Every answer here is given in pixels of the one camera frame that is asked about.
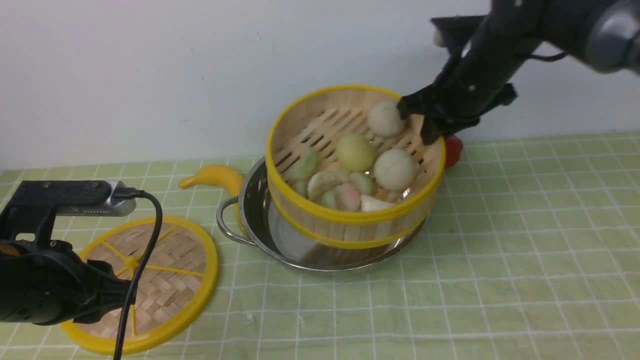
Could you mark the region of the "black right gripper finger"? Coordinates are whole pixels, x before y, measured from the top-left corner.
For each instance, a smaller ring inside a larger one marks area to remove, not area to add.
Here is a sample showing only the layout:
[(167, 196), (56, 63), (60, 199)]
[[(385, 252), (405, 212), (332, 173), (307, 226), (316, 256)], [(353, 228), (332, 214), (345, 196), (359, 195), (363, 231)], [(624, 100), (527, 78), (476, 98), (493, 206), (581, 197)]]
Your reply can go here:
[(434, 115), (423, 117), (420, 137), (426, 146), (434, 144), (438, 139), (448, 139), (463, 130), (477, 126), (480, 123), (479, 117), (453, 118)]
[(397, 102), (397, 111), (402, 120), (411, 116), (425, 116), (427, 119), (441, 118), (438, 108), (435, 86), (426, 86), (418, 91), (404, 95)]

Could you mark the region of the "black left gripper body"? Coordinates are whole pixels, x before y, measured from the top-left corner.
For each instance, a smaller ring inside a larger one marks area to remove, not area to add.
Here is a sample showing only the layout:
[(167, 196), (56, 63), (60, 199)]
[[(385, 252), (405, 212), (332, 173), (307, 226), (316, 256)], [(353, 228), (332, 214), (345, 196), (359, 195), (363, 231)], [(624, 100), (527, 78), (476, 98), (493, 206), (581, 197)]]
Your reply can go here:
[(66, 241), (60, 241), (60, 322), (96, 323), (122, 309), (131, 280), (115, 275), (105, 260), (82, 260)]

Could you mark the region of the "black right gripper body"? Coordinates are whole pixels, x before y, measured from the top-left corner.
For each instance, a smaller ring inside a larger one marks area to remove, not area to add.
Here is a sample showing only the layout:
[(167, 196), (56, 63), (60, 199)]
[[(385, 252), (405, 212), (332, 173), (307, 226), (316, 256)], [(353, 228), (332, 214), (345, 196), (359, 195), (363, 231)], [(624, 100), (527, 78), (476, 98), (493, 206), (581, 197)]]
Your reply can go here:
[(469, 46), (450, 55), (435, 81), (438, 106), (448, 117), (481, 117), (542, 43), (538, 27), (546, 0), (493, 0)]

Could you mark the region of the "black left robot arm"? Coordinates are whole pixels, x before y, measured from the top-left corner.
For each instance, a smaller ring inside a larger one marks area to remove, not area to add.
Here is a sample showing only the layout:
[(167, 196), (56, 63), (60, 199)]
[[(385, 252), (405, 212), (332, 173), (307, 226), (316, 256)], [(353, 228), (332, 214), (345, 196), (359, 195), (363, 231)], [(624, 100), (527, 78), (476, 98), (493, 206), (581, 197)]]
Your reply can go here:
[(37, 326), (99, 322), (122, 308), (131, 286), (109, 262), (82, 260), (64, 241), (2, 241), (0, 275), (1, 321)]

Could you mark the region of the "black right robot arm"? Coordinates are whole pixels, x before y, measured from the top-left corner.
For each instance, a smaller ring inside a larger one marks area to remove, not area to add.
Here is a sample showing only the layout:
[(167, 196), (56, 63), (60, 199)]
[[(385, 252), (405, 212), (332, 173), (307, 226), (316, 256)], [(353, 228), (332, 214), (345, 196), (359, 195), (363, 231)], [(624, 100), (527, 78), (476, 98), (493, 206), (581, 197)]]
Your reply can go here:
[(528, 60), (570, 56), (601, 74), (639, 72), (637, 0), (493, 0), (487, 14), (431, 22), (448, 60), (432, 84), (397, 103), (402, 119), (423, 116), (425, 145), (514, 102), (510, 79)]

